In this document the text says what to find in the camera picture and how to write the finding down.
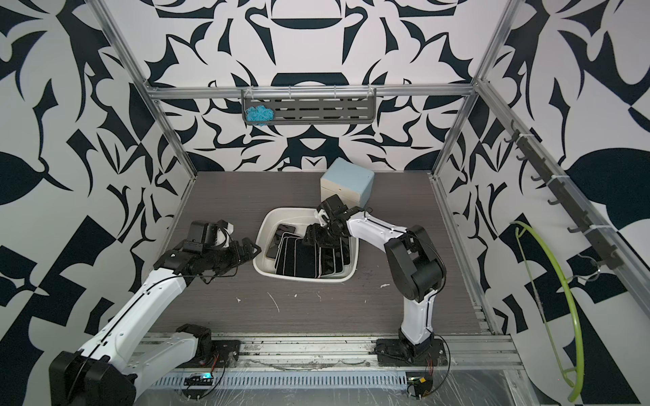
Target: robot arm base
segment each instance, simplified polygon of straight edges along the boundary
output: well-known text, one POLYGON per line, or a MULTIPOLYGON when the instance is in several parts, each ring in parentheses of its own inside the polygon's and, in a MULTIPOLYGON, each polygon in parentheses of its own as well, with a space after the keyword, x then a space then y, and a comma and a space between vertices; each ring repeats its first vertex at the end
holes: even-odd
POLYGON ((430 335, 420 344, 411 343, 399 331, 399 338, 381 338, 374 348, 380 366, 426 366, 431 359, 434 366, 446 359, 443 341, 430 335))

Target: metal floor grate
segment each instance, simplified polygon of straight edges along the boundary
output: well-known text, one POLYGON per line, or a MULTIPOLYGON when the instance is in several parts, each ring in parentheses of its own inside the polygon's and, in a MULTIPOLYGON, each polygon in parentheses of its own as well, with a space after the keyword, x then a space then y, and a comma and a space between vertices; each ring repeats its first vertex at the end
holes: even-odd
MULTIPOLYGON (((235 370, 226 372, 219 385, 222 389, 406 389, 404 371, 246 372, 235 370)), ((170 372, 150 386, 150 389, 179 389, 183 379, 190 375, 192 375, 190 372, 170 372)))

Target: gray wooden tabletop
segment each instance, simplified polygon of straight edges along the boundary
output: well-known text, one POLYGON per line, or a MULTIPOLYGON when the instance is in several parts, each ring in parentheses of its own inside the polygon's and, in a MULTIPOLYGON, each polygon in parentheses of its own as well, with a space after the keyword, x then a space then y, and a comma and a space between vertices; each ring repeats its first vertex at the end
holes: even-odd
MULTIPOLYGON (((247 236, 254 241, 272 209, 315 208, 320 203, 321 175, 201 172, 169 247, 187 237, 194 220, 226 220, 235 226, 234 239, 247 236)), ((445 261, 448 279, 435 299, 434 332, 478 333, 478 320, 427 174, 376 173, 368 206, 373 216, 395 225, 422 225, 445 261)), ((210 327, 214 333, 396 333, 402 323, 402 306, 403 297, 392 281, 385 254, 361 242, 356 273, 344 284, 265 277, 249 262, 235 277, 215 279, 210 285, 193 282, 163 312, 152 331, 172 332, 192 323, 210 327)))

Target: aluminum frame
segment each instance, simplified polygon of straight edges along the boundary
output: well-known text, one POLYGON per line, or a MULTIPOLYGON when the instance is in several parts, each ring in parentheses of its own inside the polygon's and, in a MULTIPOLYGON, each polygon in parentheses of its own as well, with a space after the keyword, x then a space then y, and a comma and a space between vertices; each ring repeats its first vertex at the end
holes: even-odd
POLYGON ((540 406, 532 383, 525 370, 503 371, 515 406, 540 406))
POLYGON ((154 100, 165 99, 239 99, 242 92, 256 99, 269 97, 365 97, 376 92, 378 97, 418 95, 469 95, 473 92, 469 83, 443 84, 383 84, 383 85, 336 85, 336 86, 251 86, 251 87, 147 87, 154 100))
POLYGON ((465 98, 463 105, 460 107, 458 114, 456 115, 456 119, 454 120, 454 124, 447 133, 443 148, 438 154, 433 168, 431 168, 431 173, 433 173, 434 176, 438 176, 440 174, 440 171, 449 158, 454 145, 456 145, 456 141, 458 141, 458 137, 460 136, 463 125, 465 125, 465 121, 469 117, 469 114, 471 113, 472 109, 474 108, 474 104, 476 103, 476 97, 474 96, 474 87, 476 85, 476 82, 480 79, 483 79, 494 65, 501 47, 503 44, 505 44, 506 39, 510 34, 510 28, 512 27, 512 23, 515 17, 517 17, 517 11, 519 10, 519 6, 521 6, 522 3, 524 3, 524 0, 509 0, 508 4, 504 8, 503 13, 501 14, 501 18, 497 23, 497 28, 490 38, 489 46, 487 47, 486 52, 481 59, 481 63, 476 70, 476 75, 474 75, 474 78, 472 79, 473 91, 469 94, 468 97, 465 98))
MULTIPOLYGON (((513 135, 515 130, 519 130, 522 133, 527 133, 529 131, 521 119, 517 117, 517 114, 508 107, 506 102, 503 101, 489 82, 479 80, 476 84, 476 90, 502 124, 513 124, 512 126, 504 125, 506 131, 508 131, 510 135, 513 135)), ((569 190, 571 197, 578 202, 581 209, 586 211, 588 216, 595 219, 598 224, 608 226, 604 229, 607 239, 611 244, 617 247, 618 255, 624 263, 622 266, 612 269, 612 271, 619 277, 645 315, 650 318, 650 270, 648 270, 641 259, 639 259, 628 243, 624 241, 614 226, 595 209, 589 199, 587 199, 584 193, 582 193, 580 188, 578 188, 578 186, 571 180, 562 167, 558 165, 555 158, 551 156, 544 146, 534 137, 529 138, 529 142, 535 145, 535 149, 538 151, 539 155, 545 159, 545 162, 549 165, 553 174, 561 175, 563 177, 562 181, 567 185, 566 190, 569 190)), ((590 231, 591 230, 588 229, 587 231, 584 231, 583 234, 585 235, 590 231)))
POLYGON ((182 167, 190 175, 191 179, 196 179, 196 168, 194 167, 190 157, 187 155, 187 152, 181 144, 181 140, 174 131, 174 128, 167 120, 167 117, 164 114, 164 111, 159 106, 158 101, 152 100, 147 91, 146 80, 138 67, 138 64, 133 58, 133 53, 129 49, 122 33, 120 32, 117 23, 115 22, 111 12, 104 3, 103 0, 85 0, 86 4, 90 7, 92 13, 95 15, 97 22, 101 26, 106 39, 109 41, 110 46, 115 50, 115 53, 118 55, 118 58, 124 66, 124 70, 129 74, 135 88, 138 90, 140 97, 144 101, 144 104, 149 109, 149 112, 153 116, 155 122, 161 126, 162 133, 167 139, 167 142, 174 150, 174 153, 178 157, 178 161, 181 163, 182 167))
MULTIPOLYGON (((148 333, 140 341, 132 359, 149 351, 172 333, 148 333)), ((454 370, 523 370, 523 363, 510 336, 443 335, 453 357, 454 370)), ((271 372, 282 369, 330 371, 425 370, 425 366, 380 366, 374 351, 378 338, 387 335, 281 335, 213 333, 213 340, 240 340, 239 360, 233 370, 271 372)), ((446 370, 447 366, 435 367, 446 370)), ((199 372, 205 368, 177 368, 173 371, 199 372)))
POLYGON ((170 224, 170 226, 167 228, 167 234, 164 237, 161 247, 158 249, 158 254, 156 258, 160 258, 164 254, 164 252, 167 251, 167 246, 169 245, 169 241, 172 240, 172 234, 174 233, 176 224, 178 224, 178 219, 180 219, 181 213, 185 208, 185 204, 190 198, 190 194, 192 193, 192 189, 194 188, 194 183, 196 183, 196 179, 190 178, 190 181, 187 183, 187 186, 185 187, 185 191, 183 192, 183 196, 181 197, 181 204, 176 209, 176 213, 174 214, 174 219, 172 220, 172 224, 170 224))
POLYGON ((461 274, 463 275, 463 280, 465 281, 465 287, 467 288, 469 297, 472 299, 472 302, 474 302, 476 306, 481 307, 483 314, 485 315, 487 328, 489 331, 493 334, 502 334, 501 331, 497 329, 498 324, 494 310, 486 300, 485 294, 483 293, 479 282, 476 280, 476 277, 472 272, 472 267, 468 260, 469 256, 465 250, 465 245, 463 244, 463 240, 460 236, 458 227, 454 222, 452 211, 449 209, 449 205, 447 204, 447 194, 445 193, 442 182, 439 178, 434 179, 432 176, 430 178, 430 181, 431 187, 434 191, 435 200, 437 201, 438 207, 440 208, 440 214, 442 215, 443 223, 445 224, 445 228, 447 228, 447 233, 449 234, 451 246, 454 250, 454 254, 456 254, 456 258, 458 259, 458 266, 460 267, 461 274))

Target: zip tie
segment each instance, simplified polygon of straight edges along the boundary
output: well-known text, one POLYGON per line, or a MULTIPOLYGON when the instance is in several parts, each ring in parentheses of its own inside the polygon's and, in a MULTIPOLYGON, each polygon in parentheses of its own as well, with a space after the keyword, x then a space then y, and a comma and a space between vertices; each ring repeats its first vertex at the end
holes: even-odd
POLYGON ((618 231, 613 225, 610 225, 610 224, 600 224, 600 225, 591 224, 589 226, 589 230, 587 230, 587 232, 589 232, 591 230, 596 230, 596 229, 612 229, 614 231, 618 231))
POLYGON ((549 179, 548 182, 546 182, 546 186, 549 185, 549 183, 553 182, 553 179, 557 179, 559 177, 569 177, 568 175, 551 175, 551 178, 549 179))

